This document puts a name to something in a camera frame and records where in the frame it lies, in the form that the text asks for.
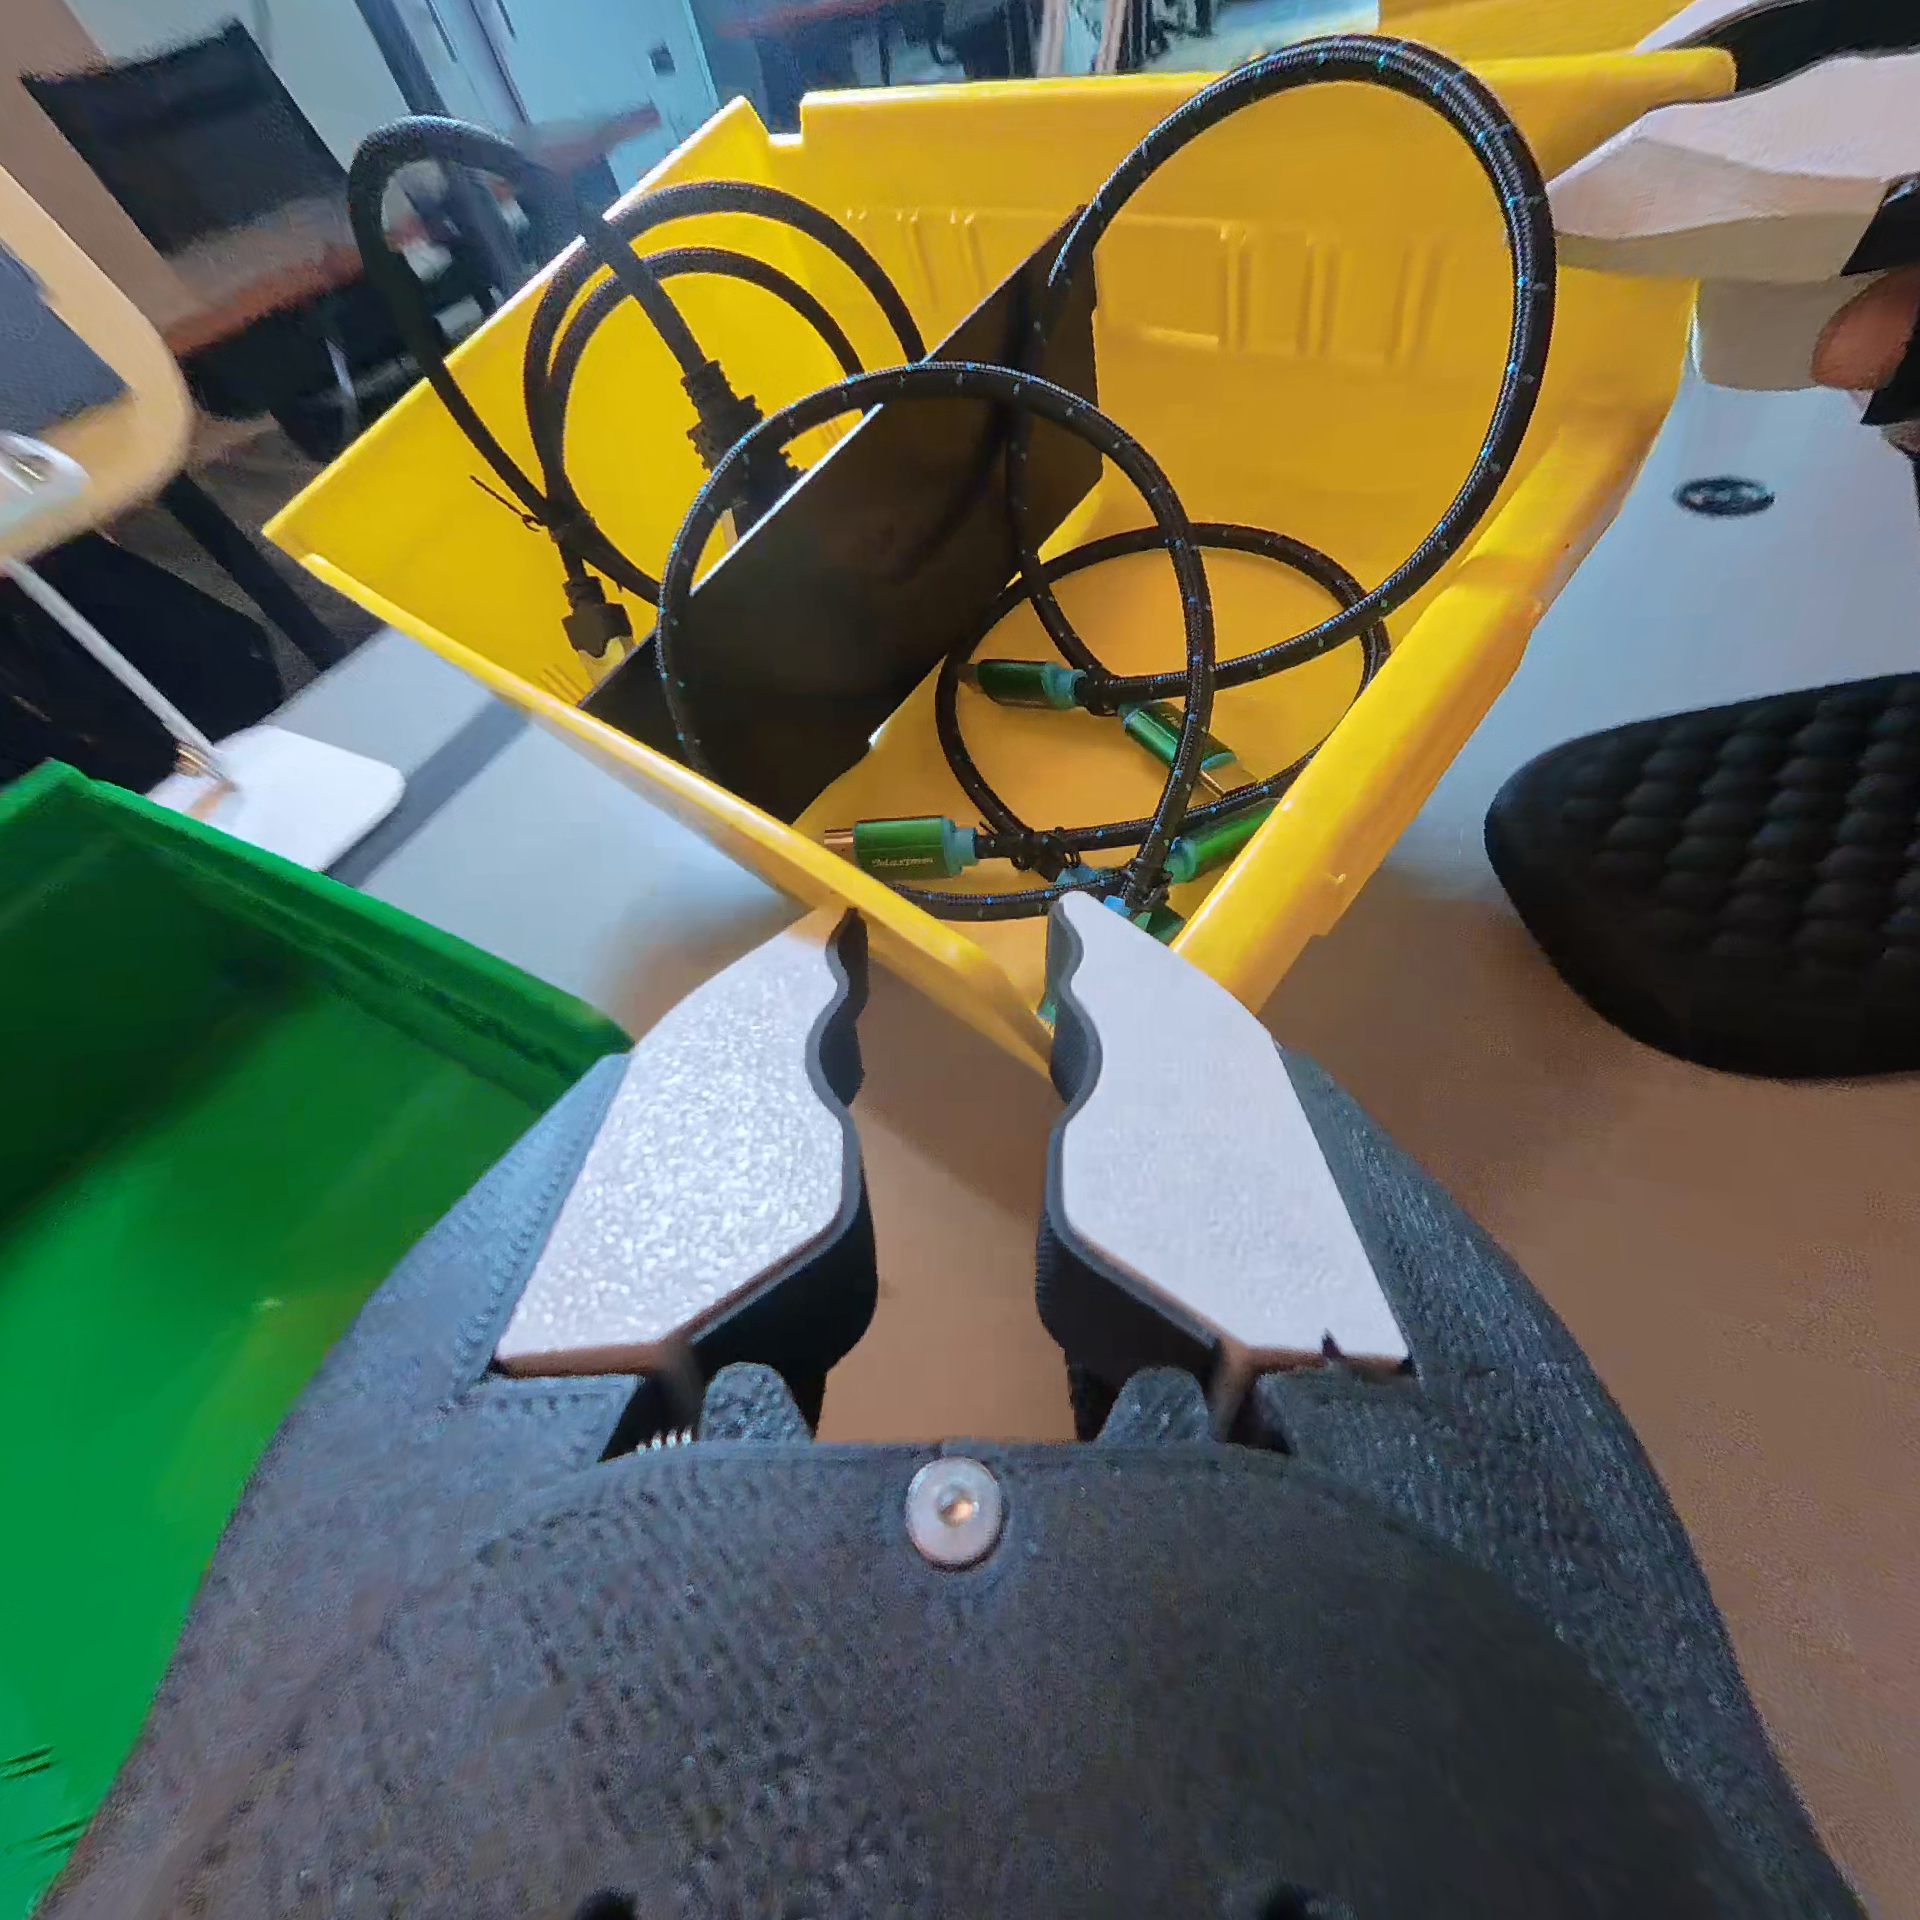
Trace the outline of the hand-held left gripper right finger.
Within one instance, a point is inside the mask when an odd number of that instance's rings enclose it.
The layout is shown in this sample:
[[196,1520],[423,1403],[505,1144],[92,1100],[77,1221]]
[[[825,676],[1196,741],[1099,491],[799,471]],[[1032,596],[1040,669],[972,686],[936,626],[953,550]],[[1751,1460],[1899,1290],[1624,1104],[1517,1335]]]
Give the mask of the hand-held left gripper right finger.
[[1410,1340],[1288,1056],[1209,974],[1107,902],[1047,917],[1039,1306],[1073,1381],[1191,1378],[1235,1426],[1265,1376],[1410,1364]]

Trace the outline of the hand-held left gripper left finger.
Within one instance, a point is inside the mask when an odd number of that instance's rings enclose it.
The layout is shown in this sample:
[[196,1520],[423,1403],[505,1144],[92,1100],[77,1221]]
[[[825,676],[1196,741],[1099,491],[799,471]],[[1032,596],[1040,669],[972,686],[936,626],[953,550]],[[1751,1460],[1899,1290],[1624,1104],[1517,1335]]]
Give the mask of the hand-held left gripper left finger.
[[516,1378],[647,1376],[695,1412],[735,1363],[808,1424],[877,1306],[852,1120],[868,930],[821,907],[632,1050],[497,1342]]

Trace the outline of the yellow storage bin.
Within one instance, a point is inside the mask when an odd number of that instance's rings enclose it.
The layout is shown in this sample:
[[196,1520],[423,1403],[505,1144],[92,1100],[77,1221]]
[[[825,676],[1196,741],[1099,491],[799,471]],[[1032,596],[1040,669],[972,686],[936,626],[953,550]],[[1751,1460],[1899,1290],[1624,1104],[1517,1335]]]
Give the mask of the yellow storage bin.
[[[1487,84],[1556,176],[1643,112],[1719,93],[1717,52],[1495,61]],[[810,906],[852,907],[898,972],[1025,1066],[1044,1067],[1042,912],[968,923],[875,870],[970,896],[1044,872],[976,856],[983,826],[932,718],[940,666],[794,826],[585,718],[583,699],[653,642],[667,552],[692,498],[755,426],[847,376],[907,367],[1017,266],[1040,215],[1084,207],[1207,82],[1017,79],[818,93],[773,134],[735,103],[500,307],[449,367],[401,397],[268,535],[607,763],[740,867]],[[1191,808],[1295,760],[1305,772],[1235,860],[1168,890],[1171,949],[1260,1011],[1309,936],[1424,804],[1523,658],[1561,586],[1629,491],[1669,411],[1692,326],[1680,282],[1555,255],[1543,386],[1495,503],[1360,647],[1212,704]],[[1495,190],[1431,110],[1333,82],[1199,136],[1098,245],[1099,414],[1164,469],[1194,520],[1305,541],[1378,588],[1460,488],[1495,411],[1513,279]],[[723,494],[692,588],[868,411],[760,452]],[[1152,512],[1103,458],[1093,494],[1036,546],[1028,428],[1007,452],[1017,574]],[[1216,658],[1321,626],[1305,576],[1203,555]],[[1056,580],[976,647],[1000,661],[1105,666],[1135,692],[1189,658],[1164,552]],[[959,724],[978,772],[1032,830],[1149,815],[1177,699],[1081,710],[970,680]]]

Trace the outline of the green storage bin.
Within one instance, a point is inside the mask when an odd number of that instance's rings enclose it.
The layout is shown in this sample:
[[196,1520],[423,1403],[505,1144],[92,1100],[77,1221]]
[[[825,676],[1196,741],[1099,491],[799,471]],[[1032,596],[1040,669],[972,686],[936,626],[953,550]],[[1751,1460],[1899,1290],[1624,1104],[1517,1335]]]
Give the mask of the green storage bin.
[[333,1340],[628,1045],[122,786],[5,786],[2,1916],[100,1806]]

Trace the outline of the person's right hand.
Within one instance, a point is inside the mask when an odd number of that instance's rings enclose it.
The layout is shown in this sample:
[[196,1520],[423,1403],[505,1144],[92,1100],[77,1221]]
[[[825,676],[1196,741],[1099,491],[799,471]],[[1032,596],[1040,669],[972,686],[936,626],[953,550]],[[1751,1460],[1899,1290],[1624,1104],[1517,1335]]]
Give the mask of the person's right hand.
[[1810,376],[1837,392],[1877,392],[1907,359],[1917,323],[1917,266],[1873,279],[1820,331]]

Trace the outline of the white board stand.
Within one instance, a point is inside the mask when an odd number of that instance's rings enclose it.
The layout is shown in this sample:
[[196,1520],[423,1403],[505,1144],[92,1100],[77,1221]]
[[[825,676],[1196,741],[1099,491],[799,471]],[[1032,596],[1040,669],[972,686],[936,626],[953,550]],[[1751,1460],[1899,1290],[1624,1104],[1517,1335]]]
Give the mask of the white board stand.
[[2,475],[7,586],[167,733],[171,760],[148,790],[154,806],[313,872],[329,870],[393,815],[404,780],[379,758],[273,724],[220,741],[193,722],[26,557],[28,533],[40,533],[55,510],[83,503],[85,469],[51,443],[7,431]]

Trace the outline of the black bin divider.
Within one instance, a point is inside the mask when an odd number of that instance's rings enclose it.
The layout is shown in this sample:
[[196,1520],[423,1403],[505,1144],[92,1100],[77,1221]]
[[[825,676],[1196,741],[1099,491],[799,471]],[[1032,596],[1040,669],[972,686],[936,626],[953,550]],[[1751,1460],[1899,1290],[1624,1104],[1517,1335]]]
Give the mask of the black bin divider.
[[[1025,253],[940,341],[955,364],[1023,360],[1051,258],[1081,207],[1040,215]],[[1080,279],[1040,374],[1098,400],[1098,295]],[[852,771],[874,733],[1017,576],[1003,402],[890,400],[695,583],[676,658],[719,784],[783,826]],[[1044,543],[1093,494],[1103,455],[1028,428],[1025,525]],[[647,642],[583,699],[583,718],[685,763]]]

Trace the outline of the black bumpy seat cushion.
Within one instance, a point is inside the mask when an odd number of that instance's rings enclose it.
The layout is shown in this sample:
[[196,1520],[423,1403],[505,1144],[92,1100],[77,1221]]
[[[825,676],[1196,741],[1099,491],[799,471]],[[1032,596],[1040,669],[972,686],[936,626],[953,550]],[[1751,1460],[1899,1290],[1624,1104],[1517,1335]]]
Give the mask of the black bumpy seat cushion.
[[1917,676],[1656,716],[1495,794],[1528,934],[1628,1037],[1777,1080],[1917,1070]]

